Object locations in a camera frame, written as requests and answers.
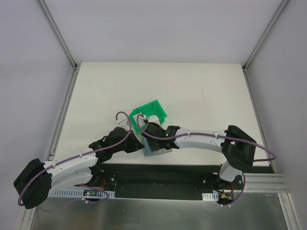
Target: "metal frame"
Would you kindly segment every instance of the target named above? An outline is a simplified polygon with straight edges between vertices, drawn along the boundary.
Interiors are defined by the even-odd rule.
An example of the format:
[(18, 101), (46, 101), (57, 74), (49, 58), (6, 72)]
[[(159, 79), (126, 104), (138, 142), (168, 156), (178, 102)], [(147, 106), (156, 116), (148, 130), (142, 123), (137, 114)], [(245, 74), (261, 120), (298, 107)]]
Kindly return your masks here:
[[(57, 121), (57, 125), (56, 125), (55, 131), (54, 131), (54, 135), (53, 135), (53, 138), (50, 142), (50, 146), (48, 148), (48, 152), (47, 152), (47, 155), (46, 155), (46, 159), (49, 160), (50, 158), (53, 157), (55, 150), (57, 148), (57, 144), (58, 144), (58, 141), (59, 141), (59, 137), (60, 137), (61, 130), (62, 130), (62, 127), (63, 127), (63, 124), (64, 124), (65, 116), (66, 116), (66, 113), (67, 113), (67, 110), (68, 110), (68, 107), (69, 107), (71, 95), (72, 95), (72, 92), (73, 92), (74, 85), (76, 83), (76, 79), (77, 79), (77, 75), (78, 75), (80, 66), (78, 66), (77, 63), (75, 62), (75, 60), (74, 60), (74, 58), (73, 58), (73, 56), (72, 56), (72, 54), (71, 54), (71, 52), (68, 48), (63, 36), (61, 35), (61, 32), (59, 31), (57, 24), (55, 23), (54, 18), (52, 17), (52, 14), (51, 14), (47, 4), (45, 3), (45, 1), (44, 0), (36, 0), (36, 1), (38, 3), (39, 7), (41, 8), (44, 16), (46, 17), (46, 20), (47, 20), (54, 36), (56, 37), (60, 47), (64, 51), (66, 58), (68, 59), (71, 66), (73, 67), (73, 74), (71, 76), (71, 81), (69, 83), (69, 87), (67, 89), (65, 99), (64, 99), (64, 102), (62, 104), (62, 109), (61, 109), (60, 115), (58, 117), (58, 121)], [(265, 140), (265, 137), (264, 137), (264, 134), (263, 134), (263, 131), (262, 131), (262, 126), (261, 126), (261, 122), (260, 122), (260, 119), (259, 119), (257, 106), (256, 106), (256, 103), (255, 103), (255, 99), (254, 99), (251, 87), (250, 87), (249, 82), (248, 82), (246, 71), (247, 71), (248, 67), (250, 66), (250, 64), (252, 63), (253, 59), (255, 58), (256, 54), (260, 50), (260, 48), (263, 46), (266, 38), (268, 37), (268, 35), (272, 31), (272, 28), (275, 26), (276, 22), (280, 18), (282, 12), (285, 10), (285, 8), (286, 8), (286, 6), (288, 5), (289, 2), (290, 2), (290, 0), (282, 0), (281, 1), (281, 3), (279, 4), (278, 8), (276, 9), (274, 15), (272, 16), (268, 25), (266, 26), (264, 32), (260, 36), (260, 39), (258, 40), (257, 44), (255, 45), (254, 49), (252, 50), (250, 56), (248, 57), (246, 64), (243, 66), (243, 72), (245, 74), (248, 91), (250, 93), (252, 105), (253, 105), (253, 108), (254, 108), (254, 111), (255, 111), (255, 115), (256, 115), (256, 119), (257, 119), (259, 128), (260, 128), (261, 138), (262, 138), (265, 146), (267, 145), (266, 140)], [(245, 192), (273, 192), (273, 193), (278, 193), (288, 228), (290, 230), (301, 229), (299, 222), (298, 222), (297, 214), (295, 212), (295, 208), (293, 206), (293, 202), (292, 202), (292, 199), (291, 199), (291, 194), (289, 194), (288, 184), (285, 181), (284, 176), (282, 174), (246, 173), (246, 180), (247, 180), (247, 184), (246, 184)], [(19, 216), (19, 219), (18, 219), (18, 222), (17, 222), (17, 225), (16, 225), (16, 229), (18, 229), (18, 230), (29, 230), (30, 227), (31, 227), (31, 222), (32, 222), (32, 219), (33, 219), (33, 216), (34, 216), (34, 212), (35, 212), (34, 208), (31, 209), (31, 210), (26, 210), (26, 209), (23, 208), (23, 210), (22, 210), (22, 212)]]
[[(248, 81), (248, 76), (247, 76), (246, 72), (244, 72), (244, 70), (243, 70), (243, 74), (244, 74), (244, 77), (245, 77), (246, 85), (248, 87), (248, 93), (249, 93), (249, 96), (250, 96), (251, 104), (252, 104), (254, 112), (255, 112), (255, 116), (256, 116), (256, 120), (257, 120), (257, 124), (258, 124), (258, 127), (259, 127), (259, 131), (260, 131), (260, 135), (261, 135), (261, 139), (262, 139), (263, 145), (268, 148), (268, 143), (267, 143), (267, 141), (265, 139), (263, 128), (262, 128), (262, 124), (260, 122), (260, 117), (259, 117), (258, 108), (257, 108), (256, 99), (254, 97), (253, 90), (252, 90), (252, 88), (250, 86), (250, 83)], [(274, 166), (274, 162), (273, 161), (270, 162), (270, 166), (273, 168), (274, 172), (277, 173), (276, 167)]]
[(59, 31), (59, 28), (58, 28), (56, 22), (54, 21), (50, 10), (49, 10), (47, 4), (45, 3), (45, 0), (36, 0), (36, 1), (39, 5), (40, 9), (42, 10), (44, 16), (46, 17), (46, 20), (47, 20), (47, 22), (50, 26), (50, 29), (52, 30), (53, 35), (57, 39), (59, 46), (64, 51), (64, 54), (65, 54), (66, 58), (68, 59), (68, 61), (70, 62), (71, 66), (75, 69), (77, 67), (77, 63), (75, 62), (73, 56), (71, 55), (71, 52), (68, 49), (68, 46), (67, 46), (61, 32)]
[[(105, 174), (105, 188), (116, 192), (116, 198), (202, 200), (201, 193), (212, 193), (219, 165), (156, 165), (156, 164), (105, 164), (98, 165)], [(255, 166), (247, 174), (246, 188), (253, 193), (289, 192), (282, 175), (275, 175), (270, 166)], [(242, 177), (232, 182), (234, 190), (243, 188)], [(101, 182), (94, 182), (99, 187)]]
[(290, 193), (278, 194), (283, 210), (283, 216), (289, 230), (302, 229)]
[(277, 7), (277, 9), (274, 12), (273, 16), (271, 17), (268, 25), (266, 26), (266, 28), (264, 29), (264, 31), (263, 31), (262, 35), (260, 36), (258, 42), (256, 43), (256, 46), (254, 47), (253, 51), (249, 55), (248, 60), (246, 61), (246, 64), (243, 66), (244, 72), (246, 72), (246, 70), (249, 68), (249, 66), (252, 63), (252, 61), (254, 60), (256, 54), (258, 53), (260, 48), (263, 46), (266, 38), (268, 37), (268, 35), (272, 31), (272, 28), (276, 25), (277, 20), (280, 18), (280, 16), (282, 15), (283, 11), (285, 10), (285, 8), (286, 8), (286, 6), (288, 5), (289, 2), (290, 2), (290, 0), (282, 0), (281, 3), (279, 4), (279, 6)]
[[(283, 174), (270, 174), (270, 173), (245, 173), (246, 185), (244, 192), (246, 193), (278, 193), (278, 194), (287, 194), (289, 192), (288, 183), (286, 182)], [(50, 197), (57, 198), (83, 198), (83, 191), (87, 190), (86, 188), (66, 188), (61, 189)], [(120, 198), (115, 197), (115, 192), (108, 193), (111, 195), (111, 198)], [(103, 198), (103, 194), (98, 194), (100, 197), (91, 197), (91, 198)]]
[(53, 138), (52, 138), (50, 146), (48, 148), (47, 156), (45, 157), (45, 159), (47, 159), (47, 161), (51, 160), (50, 157), (53, 157), (55, 155), (56, 150), (57, 150), (59, 138), (60, 138), (60, 135), (61, 135), (61, 132), (62, 132), (65, 117), (66, 117), (67, 110), (68, 110), (68, 107), (69, 107), (69, 103), (71, 101), (72, 92), (73, 92), (75, 83), (77, 81), (79, 68), (80, 67), (77, 66), (76, 69), (72, 73), (71, 80), (70, 80), (70, 83), (68, 85), (68, 89), (67, 89), (67, 92), (65, 94), (64, 101), (62, 103), (60, 115), (57, 119), (57, 124), (56, 124), (56, 128), (55, 128), (55, 131), (54, 131), (54, 134), (53, 134)]

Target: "white wall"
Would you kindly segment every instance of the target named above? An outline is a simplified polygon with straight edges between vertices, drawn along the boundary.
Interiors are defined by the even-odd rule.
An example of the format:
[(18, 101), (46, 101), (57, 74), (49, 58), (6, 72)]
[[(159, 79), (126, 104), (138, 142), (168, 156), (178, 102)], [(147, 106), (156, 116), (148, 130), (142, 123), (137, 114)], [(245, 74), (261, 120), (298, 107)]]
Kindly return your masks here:
[(287, 175), (307, 229), (307, 1), (292, 0), (248, 69), (277, 169)]
[(0, 2), (0, 229), (20, 208), (13, 181), (47, 151), (72, 69), (35, 0)]
[[(144, 76), (150, 80), (150, 87)], [(222, 130), (235, 124), (262, 144), (240, 64), (83, 62), (55, 159), (73, 156), (88, 143), (100, 139), (102, 134), (109, 133), (114, 128), (114, 115), (119, 109), (130, 113), (133, 108), (156, 99), (167, 113), (163, 127), (180, 125)], [(210, 122), (200, 124), (202, 120)], [(266, 154), (257, 149), (255, 158), (266, 158)], [(177, 165), (219, 165), (224, 162), (223, 154), (189, 148), (174, 149), (159, 157), (144, 157), (143, 150), (129, 154), (119, 152), (107, 161)], [(268, 165), (267, 162), (255, 164)]]
[(244, 64), (281, 0), (47, 0), (82, 61)]

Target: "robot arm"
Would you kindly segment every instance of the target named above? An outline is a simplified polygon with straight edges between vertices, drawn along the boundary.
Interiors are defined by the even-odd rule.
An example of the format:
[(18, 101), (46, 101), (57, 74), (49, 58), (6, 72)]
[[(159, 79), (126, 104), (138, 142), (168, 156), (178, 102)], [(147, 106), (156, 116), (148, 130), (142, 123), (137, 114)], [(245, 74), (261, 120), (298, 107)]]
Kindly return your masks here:
[[(93, 142), (88, 148), (79, 152), (80, 157), (64, 159), (60, 165), (57, 165), (60, 160), (41, 162), (39, 159), (34, 159), (29, 162), (14, 181), (14, 187), (18, 194), (21, 194), (32, 178), (41, 173), (39, 177), (33, 180), (33, 183), (25, 190), (22, 196), (25, 208), (30, 209), (40, 205), (49, 194), (62, 188), (86, 183), (97, 184), (106, 176), (99, 169), (99, 164), (109, 160), (116, 152), (125, 151), (130, 153), (144, 148), (144, 145), (137, 140), (133, 131), (130, 131), (127, 138), (118, 144), (129, 132), (128, 123), (128, 119), (122, 120), (119, 122), (118, 127), (112, 130), (108, 136)], [(240, 171), (250, 169), (253, 165), (254, 146), (241, 142), (231, 143), (229, 140), (217, 138), (217, 135), (225, 135), (255, 142), (236, 126), (229, 126), (227, 130), (209, 132), (208, 136), (208, 132), (205, 131), (188, 130), (178, 126), (169, 126), (164, 130), (157, 123), (148, 122), (145, 131), (145, 133), (153, 137), (148, 137), (145, 133), (142, 134), (147, 138), (152, 150), (199, 148), (224, 154), (227, 161), (221, 166), (218, 179), (227, 182), (232, 182)], [(198, 135), (186, 135), (189, 133), (198, 133)], [(110, 146), (112, 147), (109, 149), (100, 150)]]
[[(88, 148), (79, 152), (78, 155), (80, 155), (80, 157), (78, 158), (46, 162), (41, 162), (39, 159), (30, 161), (13, 183), (18, 194), (21, 194), (23, 189), (35, 175), (47, 168), (50, 169), (46, 170), (35, 179), (31, 186), (25, 191), (22, 197), (25, 208), (30, 209), (40, 205), (49, 194), (62, 188), (72, 187), (77, 184), (95, 184), (97, 181), (100, 182), (104, 174), (99, 170), (99, 164), (109, 160), (116, 152), (125, 151), (126, 153), (130, 153), (144, 148), (143, 144), (137, 140), (133, 131), (131, 131), (121, 144), (106, 150), (98, 150), (115, 145), (121, 141), (128, 133), (127, 121), (127, 119), (123, 120), (108, 136), (93, 142)], [(91, 151), (92, 153), (82, 156), (83, 153)], [(61, 161), (64, 162), (56, 166), (56, 163)]]
[(255, 146), (242, 142), (231, 143), (227, 139), (217, 137), (218, 135), (228, 136), (256, 143), (254, 139), (236, 126), (228, 126), (227, 130), (220, 131), (189, 130), (178, 126), (169, 126), (164, 130), (158, 124), (149, 122), (142, 135), (147, 138), (153, 151), (162, 148), (167, 150), (170, 148), (198, 148), (224, 154), (226, 162), (221, 165), (218, 176), (227, 182), (232, 182), (241, 171), (249, 170), (253, 166)]

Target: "green object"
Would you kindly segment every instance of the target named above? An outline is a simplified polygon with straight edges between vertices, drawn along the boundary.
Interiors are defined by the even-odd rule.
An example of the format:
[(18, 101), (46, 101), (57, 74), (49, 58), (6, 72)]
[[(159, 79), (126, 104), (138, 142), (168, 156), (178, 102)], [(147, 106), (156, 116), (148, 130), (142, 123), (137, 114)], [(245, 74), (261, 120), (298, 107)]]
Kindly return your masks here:
[(159, 118), (159, 122), (162, 125), (164, 123), (165, 118), (167, 117), (167, 114), (164, 112), (164, 109), (160, 105), (158, 100), (155, 100), (153, 102), (149, 102), (145, 105), (142, 105), (136, 109), (134, 109), (129, 117), (132, 121), (133, 127), (135, 128), (136, 133), (140, 133), (140, 129), (138, 125), (136, 124), (136, 121), (134, 120), (134, 115), (142, 113), (143, 115), (149, 117), (152, 115), (156, 115)]

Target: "white tabletop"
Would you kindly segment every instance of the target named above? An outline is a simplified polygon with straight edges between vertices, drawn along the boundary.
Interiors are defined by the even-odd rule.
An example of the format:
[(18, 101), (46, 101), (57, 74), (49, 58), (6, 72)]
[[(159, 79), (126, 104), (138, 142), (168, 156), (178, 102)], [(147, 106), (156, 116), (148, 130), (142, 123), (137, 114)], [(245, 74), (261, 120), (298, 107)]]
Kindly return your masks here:
[[(83, 62), (55, 159), (75, 155), (107, 135), (117, 126), (118, 111), (130, 114), (155, 99), (167, 113), (164, 128), (213, 131), (236, 125), (262, 144), (239, 64)], [(257, 149), (255, 158), (266, 154)], [(224, 161), (222, 154), (210, 150), (174, 149), (151, 157), (144, 157), (142, 150), (119, 152), (106, 163), (218, 165)]]

